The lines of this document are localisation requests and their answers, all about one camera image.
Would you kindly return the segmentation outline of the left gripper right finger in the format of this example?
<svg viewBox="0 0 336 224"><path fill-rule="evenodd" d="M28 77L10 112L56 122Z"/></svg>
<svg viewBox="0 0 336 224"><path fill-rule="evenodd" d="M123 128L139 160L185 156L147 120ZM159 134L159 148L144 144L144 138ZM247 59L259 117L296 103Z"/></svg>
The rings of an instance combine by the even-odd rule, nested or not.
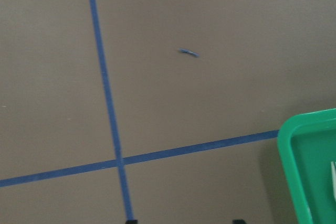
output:
<svg viewBox="0 0 336 224"><path fill-rule="evenodd" d="M232 224L245 224L245 221L243 219L234 219Z"/></svg>

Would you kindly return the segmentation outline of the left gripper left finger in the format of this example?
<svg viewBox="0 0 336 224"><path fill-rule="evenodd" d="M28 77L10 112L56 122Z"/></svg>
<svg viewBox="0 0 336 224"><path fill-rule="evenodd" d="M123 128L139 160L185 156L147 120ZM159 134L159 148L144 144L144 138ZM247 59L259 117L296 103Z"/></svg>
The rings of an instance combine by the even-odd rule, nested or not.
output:
<svg viewBox="0 0 336 224"><path fill-rule="evenodd" d="M125 222L125 224L138 224L138 221L135 219L135 220L127 220Z"/></svg>

